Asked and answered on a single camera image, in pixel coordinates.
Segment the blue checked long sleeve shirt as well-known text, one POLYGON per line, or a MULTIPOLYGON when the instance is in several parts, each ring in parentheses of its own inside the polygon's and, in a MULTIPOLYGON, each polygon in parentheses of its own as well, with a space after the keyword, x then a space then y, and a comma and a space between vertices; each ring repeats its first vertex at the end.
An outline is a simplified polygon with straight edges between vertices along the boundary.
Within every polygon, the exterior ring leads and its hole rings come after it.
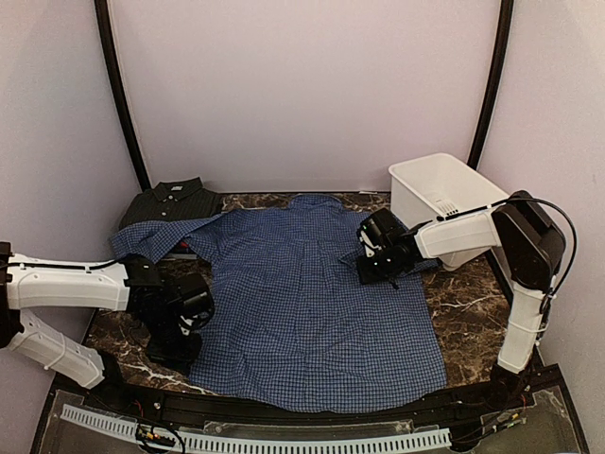
POLYGON ((286 410, 402 406, 447 377, 418 271, 364 286, 361 213, 330 196, 211 218, 146 221, 115 234, 118 257, 162 259, 186 243, 212 269, 216 312, 189 380, 286 410))

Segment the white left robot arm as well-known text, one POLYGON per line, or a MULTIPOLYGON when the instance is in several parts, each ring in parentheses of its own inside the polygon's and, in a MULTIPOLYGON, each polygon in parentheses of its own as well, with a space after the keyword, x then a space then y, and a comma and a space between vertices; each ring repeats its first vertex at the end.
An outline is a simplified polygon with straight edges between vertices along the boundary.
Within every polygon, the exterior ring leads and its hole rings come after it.
POLYGON ((127 312, 147 329, 147 357, 188 374, 201 350, 199 330, 212 319, 215 303, 199 273, 163 276, 141 255, 108 262, 48 261, 1 245, 1 346, 46 370, 95 389, 113 412, 133 404, 115 357, 70 339, 33 313, 35 307, 88 307, 127 312))

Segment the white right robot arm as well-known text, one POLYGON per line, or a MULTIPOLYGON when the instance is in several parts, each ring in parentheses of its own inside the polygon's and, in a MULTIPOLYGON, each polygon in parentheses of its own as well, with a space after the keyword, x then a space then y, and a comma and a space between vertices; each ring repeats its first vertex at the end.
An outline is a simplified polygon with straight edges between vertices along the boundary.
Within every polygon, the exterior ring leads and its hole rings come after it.
POLYGON ((496 201, 411 228, 387 208, 365 218, 357 229, 364 253, 356 259, 362 284, 394 283, 420 263, 449 253, 499 248, 510 269, 513 301, 507 332, 497 358, 500 369, 519 374, 548 327, 553 300, 572 265, 578 241, 567 240, 547 214, 556 204, 517 191, 496 201))

